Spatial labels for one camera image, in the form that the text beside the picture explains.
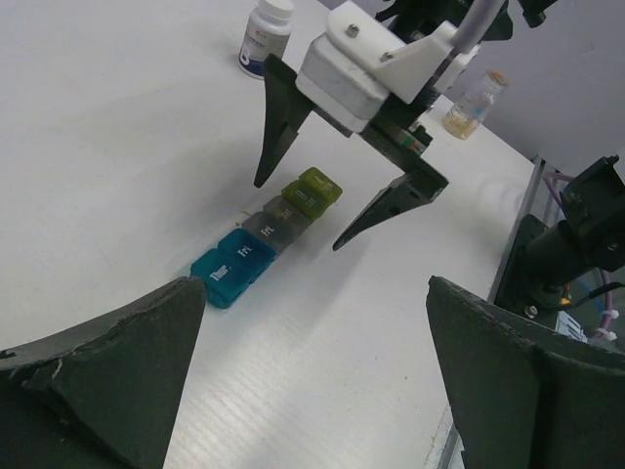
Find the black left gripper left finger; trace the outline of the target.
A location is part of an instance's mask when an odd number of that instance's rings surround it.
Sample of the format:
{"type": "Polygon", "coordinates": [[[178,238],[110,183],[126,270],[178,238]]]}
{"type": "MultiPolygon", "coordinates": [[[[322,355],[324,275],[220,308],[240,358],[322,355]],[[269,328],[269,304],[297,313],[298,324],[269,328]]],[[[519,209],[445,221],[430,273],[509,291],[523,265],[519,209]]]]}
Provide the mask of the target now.
{"type": "Polygon", "coordinates": [[[161,468],[205,308],[179,277],[1,353],[4,468],[161,468]]]}

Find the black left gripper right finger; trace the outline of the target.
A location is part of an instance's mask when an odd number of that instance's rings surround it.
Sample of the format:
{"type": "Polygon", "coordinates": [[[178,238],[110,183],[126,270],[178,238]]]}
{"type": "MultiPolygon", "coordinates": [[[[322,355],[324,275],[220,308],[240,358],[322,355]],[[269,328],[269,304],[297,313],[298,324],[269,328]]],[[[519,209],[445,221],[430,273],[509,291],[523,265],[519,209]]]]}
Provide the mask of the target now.
{"type": "Polygon", "coordinates": [[[467,468],[621,468],[624,356],[444,277],[426,308],[467,468]]]}

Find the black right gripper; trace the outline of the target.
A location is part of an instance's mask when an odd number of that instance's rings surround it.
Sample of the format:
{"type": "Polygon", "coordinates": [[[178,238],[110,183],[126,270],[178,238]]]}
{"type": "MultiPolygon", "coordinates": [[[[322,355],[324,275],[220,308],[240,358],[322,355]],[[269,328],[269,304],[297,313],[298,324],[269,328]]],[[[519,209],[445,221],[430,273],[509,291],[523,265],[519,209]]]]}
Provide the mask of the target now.
{"type": "MultiPolygon", "coordinates": [[[[297,73],[278,56],[269,54],[265,59],[265,125],[256,188],[274,172],[313,111],[313,102],[299,91],[296,78],[297,73]]],[[[423,159],[434,138],[404,105],[383,105],[359,132],[349,130],[320,107],[314,111],[344,136],[358,135],[402,172],[339,235],[332,245],[334,251],[372,227],[432,203],[448,186],[447,179],[423,159]]]]}

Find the clear glass pill bottle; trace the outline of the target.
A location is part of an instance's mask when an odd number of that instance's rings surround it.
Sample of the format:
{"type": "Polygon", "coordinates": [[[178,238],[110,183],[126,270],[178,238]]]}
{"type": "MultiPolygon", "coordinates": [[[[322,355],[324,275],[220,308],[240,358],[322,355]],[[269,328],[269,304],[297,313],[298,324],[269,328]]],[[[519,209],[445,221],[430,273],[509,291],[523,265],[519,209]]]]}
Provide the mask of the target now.
{"type": "Polygon", "coordinates": [[[488,69],[469,87],[443,118],[443,128],[453,137],[467,140],[481,126],[509,83],[504,75],[488,69]]]}

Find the weekly pill organizer strip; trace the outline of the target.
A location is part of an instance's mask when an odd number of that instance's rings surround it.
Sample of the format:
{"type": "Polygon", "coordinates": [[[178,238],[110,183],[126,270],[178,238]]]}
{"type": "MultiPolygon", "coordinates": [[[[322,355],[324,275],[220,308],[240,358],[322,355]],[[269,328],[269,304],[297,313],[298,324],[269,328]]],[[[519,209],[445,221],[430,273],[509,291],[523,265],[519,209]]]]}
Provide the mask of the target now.
{"type": "Polygon", "coordinates": [[[190,274],[203,281],[207,303],[229,308],[342,193],[311,167],[247,216],[190,266],[190,274]]]}

